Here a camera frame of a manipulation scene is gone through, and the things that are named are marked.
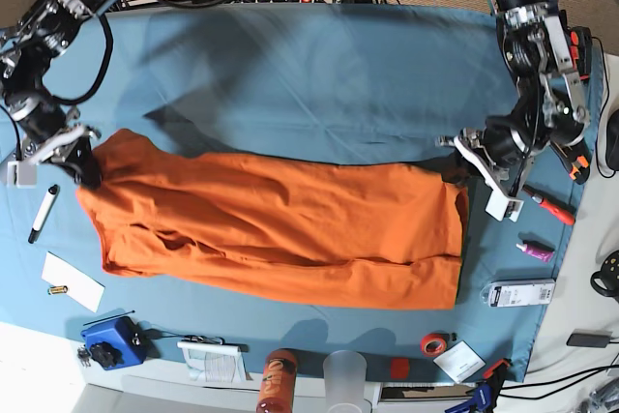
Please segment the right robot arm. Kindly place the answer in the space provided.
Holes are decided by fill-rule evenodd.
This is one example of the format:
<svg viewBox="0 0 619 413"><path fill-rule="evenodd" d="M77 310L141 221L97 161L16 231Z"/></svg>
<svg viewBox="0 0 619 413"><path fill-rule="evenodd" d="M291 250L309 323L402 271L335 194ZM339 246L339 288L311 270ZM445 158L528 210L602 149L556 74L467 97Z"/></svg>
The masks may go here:
<svg viewBox="0 0 619 413"><path fill-rule="evenodd" d="M91 141L100 132L79 123L77 106L103 84L113 51L106 11L118 0L37 0L20 22L1 36L1 108L15 131L15 149L3 162L7 182L16 187L36 183L41 164L59 167L74 182L96 189L102 181ZM83 23L95 19L104 36L103 59L89 89L62 98L48 91L44 75L63 55Z"/></svg>

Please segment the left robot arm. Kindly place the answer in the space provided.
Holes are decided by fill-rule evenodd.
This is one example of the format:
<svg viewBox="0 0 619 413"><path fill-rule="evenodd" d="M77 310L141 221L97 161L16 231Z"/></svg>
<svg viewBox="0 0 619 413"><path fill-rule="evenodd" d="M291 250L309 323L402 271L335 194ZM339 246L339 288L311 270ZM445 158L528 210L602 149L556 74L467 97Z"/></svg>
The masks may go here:
<svg viewBox="0 0 619 413"><path fill-rule="evenodd" d="M487 0L496 19L497 41L518 92L513 110L489 116L481 130L442 136L466 167L479 174L491 194L486 212L498 221L517 221L518 194L535 157L551 149L569 177L587 181L591 157L584 140L590 124L585 61L558 0Z"/></svg>

